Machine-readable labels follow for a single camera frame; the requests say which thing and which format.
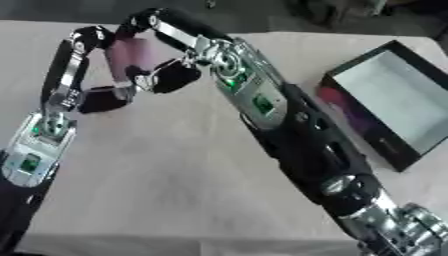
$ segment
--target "silver metal part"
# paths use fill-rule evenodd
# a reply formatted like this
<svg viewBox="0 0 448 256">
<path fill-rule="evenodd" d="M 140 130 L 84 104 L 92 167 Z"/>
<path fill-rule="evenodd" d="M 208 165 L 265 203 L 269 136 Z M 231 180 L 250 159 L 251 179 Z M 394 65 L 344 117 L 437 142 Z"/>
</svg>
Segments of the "silver metal part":
<svg viewBox="0 0 448 256">
<path fill-rule="evenodd" d="M 76 134 L 75 122 L 64 119 L 56 136 L 43 129 L 41 113 L 32 113 L 5 149 L 2 175 L 20 187 L 35 187 L 51 178 L 59 160 Z"/>
<path fill-rule="evenodd" d="M 339 219 L 367 255 L 432 255 L 448 238 L 440 218 L 415 204 L 399 208 L 384 190 L 370 206 Z"/>
<path fill-rule="evenodd" d="M 257 50 L 236 38 L 221 44 L 211 63 L 219 90 L 252 124 L 269 130 L 282 123 L 287 101 L 279 87 L 284 80 Z"/>
<path fill-rule="evenodd" d="M 159 20 L 156 16 L 149 17 L 149 24 L 153 27 L 154 30 L 163 33 L 171 38 L 182 42 L 183 44 L 194 48 L 196 45 L 197 38 L 195 36 L 191 36 L 184 31 L 177 29 L 170 24 Z"/>
</svg>

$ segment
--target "mechanical hand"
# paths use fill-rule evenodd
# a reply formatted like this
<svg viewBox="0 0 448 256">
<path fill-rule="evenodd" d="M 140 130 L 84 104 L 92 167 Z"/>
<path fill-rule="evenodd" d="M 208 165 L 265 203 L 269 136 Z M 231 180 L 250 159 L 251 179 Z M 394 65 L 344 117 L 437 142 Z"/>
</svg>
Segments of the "mechanical hand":
<svg viewBox="0 0 448 256">
<path fill-rule="evenodd" d="M 397 206 L 331 119 L 250 44 L 168 9 L 131 15 L 117 36 L 132 37 L 146 29 L 184 51 L 178 60 L 184 67 L 210 66 L 218 89 L 238 109 L 260 145 L 298 189 L 359 241 L 363 253 L 441 253 L 448 240 L 446 223 L 416 204 Z M 154 79 L 158 72 L 141 73 L 134 81 L 155 92 L 166 86 Z"/>
</svg>

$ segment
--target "table surface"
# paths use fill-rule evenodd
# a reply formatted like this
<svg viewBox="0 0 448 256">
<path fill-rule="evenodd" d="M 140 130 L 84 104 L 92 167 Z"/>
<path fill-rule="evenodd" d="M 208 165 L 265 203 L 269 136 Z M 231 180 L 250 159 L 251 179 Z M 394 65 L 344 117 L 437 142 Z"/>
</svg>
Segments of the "table surface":
<svg viewBox="0 0 448 256">
<path fill-rule="evenodd" d="M 0 22 L 0 143 L 6 145 L 36 109 L 58 43 L 81 26 Z M 151 33 L 141 36 L 150 39 L 154 63 L 180 55 Z M 326 71 L 392 39 L 448 70 L 446 56 L 427 38 L 291 32 L 240 36 L 307 92 Z M 84 87 L 111 83 L 102 53 L 95 52 Z M 448 142 L 398 174 L 385 168 L 339 113 L 328 111 L 371 156 L 397 203 L 416 202 L 448 219 Z M 32 235 L 349 240 L 265 155 L 207 71 L 181 91 L 142 93 L 126 108 L 74 116 L 77 138 L 33 221 Z"/>
</svg>

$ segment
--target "chrome part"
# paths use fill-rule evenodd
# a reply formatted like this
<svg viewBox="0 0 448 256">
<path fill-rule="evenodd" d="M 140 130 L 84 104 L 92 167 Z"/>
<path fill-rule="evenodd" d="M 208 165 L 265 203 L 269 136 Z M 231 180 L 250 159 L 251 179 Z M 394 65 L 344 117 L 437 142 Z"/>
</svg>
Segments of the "chrome part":
<svg viewBox="0 0 448 256">
<path fill-rule="evenodd" d="M 366 254 L 430 255 L 448 239 L 446 223 L 415 204 L 398 208 L 384 190 L 370 206 L 339 220 Z"/>
<path fill-rule="evenodd" d="M 156 22 L 156 25 L 154 26 L 154 29 L 159 31 L 160 33 L 178 40 L 179 42 L 187 45 L 190 48 L 194 48 L 196 45 L 196 37 L 191 36 L 166 22 L 158 20 L 158 22 Z"/>
<path fill-rule="evenodd" d="M 58 136 L 46 134 L 41 113 L 33 113 L 23 122 L 5 149 L 1 166 L 3 176 L 20 187 L 35 187 L 54 174 L 63 153 L 76 134 L 69 120 Z"/>
</svg>

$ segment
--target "green led light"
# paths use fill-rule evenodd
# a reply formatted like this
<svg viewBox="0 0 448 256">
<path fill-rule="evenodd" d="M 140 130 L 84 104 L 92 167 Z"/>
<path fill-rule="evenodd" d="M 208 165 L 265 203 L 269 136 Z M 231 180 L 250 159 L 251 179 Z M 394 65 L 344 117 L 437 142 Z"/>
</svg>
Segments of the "green led light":
<svg viewBox="0 0 448 256">
<path fill-rule="evenodd" d="M 229 85 L 230 87 L 234 87 L 235 86 L 235 81 L 234 80 L 226 80 L 227 85 Z"/>
</svg>

